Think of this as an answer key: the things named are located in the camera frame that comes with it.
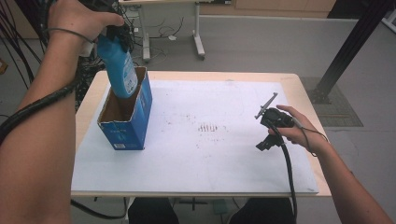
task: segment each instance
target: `table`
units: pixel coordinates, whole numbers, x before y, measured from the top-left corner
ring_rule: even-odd
[[[174,3],[183,3],[188,4],[193,9],[193,16],[195,18],[195,27],[192,31],[192,36],[195,41],[195,46],[197,48],[198,55],[204,59],[205,58],[205,51],[201,41],[201,37],[199,35],[199,11],[200,11],[200,1],[199,0],[120,0],[119,3],[122,6],[134,6],[137,8],[137,13],[139,15],[140,26],[143,33],[143,61],[148,63],[150,60],[150,52],[149,52],[149,34],[146,31],[146,24],[145,24],[145,9],[148,10],[155,10],[156,13],[161,14],[164,10],[173,9],[172,6],[168,6],[166,8],[158,8],[158,5],[165,6]]]
[[[246,82],[276,82],[281,85],[283,92],[289,102],[289,105],[293,105],[299,111],[307,115],[307,117],[313,122],[317,129],[324,133],[318,116],[308,97],[304,91],[303,85],[300,79],[294,74],[267,74],[267,73],[209,73],[209,72],[158,72],[158,71],[148,71],[150,80],[184,80],[184,81],[246,81]],[[104,92],[106,91],[108,85],[108,79],[106,72],[99,72],[95,79],[93,80],[90,89],[88,90],[84,101],[77,113],[77,148],[83,142],[84,134],[89,130],[90,123],[92,121],[92,116],[95,113],[97,106],[100,104]],[[297,196],[331,196],[329,187],[321,171],[320,165],[316,158],[313,158],[309,153],[305,152],[309,160],[310,166],[312,167],[315,180],[318,185],[318,193],[297,193]],[[222,193],[210,193],[210,192],[131,192],[128,190],[114,190],[114,191],[89,191],[89,190],[73,190],[73,196],[245,196],[245,197],[255,197],[255,196],[289,196],[286,192],[284,193],[273,193],[273,192],[222,192]]]

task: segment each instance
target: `blue cardboard box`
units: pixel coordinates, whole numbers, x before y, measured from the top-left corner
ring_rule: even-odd
[[[121,99],[110,88],[97,120],[116,150],[144,149],[152,95],[147,68],[136,67],[135,70],[138,86],[134,94],[127,99]]]

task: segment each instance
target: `white sheet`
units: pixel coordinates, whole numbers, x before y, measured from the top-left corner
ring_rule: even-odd
[[[96,124],[99,104],[76,156],[72,190],[143,193],[290,192],[280,147],[255,146],[267,129],[254,116],[287,105],[279,83],[150,81],[153,104],[145,149],[116,151]],[[287,144],[297,193],[318,193],[305,149]]]

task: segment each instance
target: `person's leg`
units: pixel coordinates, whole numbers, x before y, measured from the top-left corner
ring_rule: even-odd
[[[289,198],[251,198],[230,219],[230,224],[291,224]]]
[[[168,198],[135,198],[128,209],[130,224],[178,224]]]

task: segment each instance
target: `blue bottle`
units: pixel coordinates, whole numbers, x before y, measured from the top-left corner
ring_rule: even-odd
[[[136,90],[137,76],[129,51],[123,51],[120,40],[111,41],[99,35],[98,55],[105,62],[108,79],[114,94],[120,98],[129,98]]]

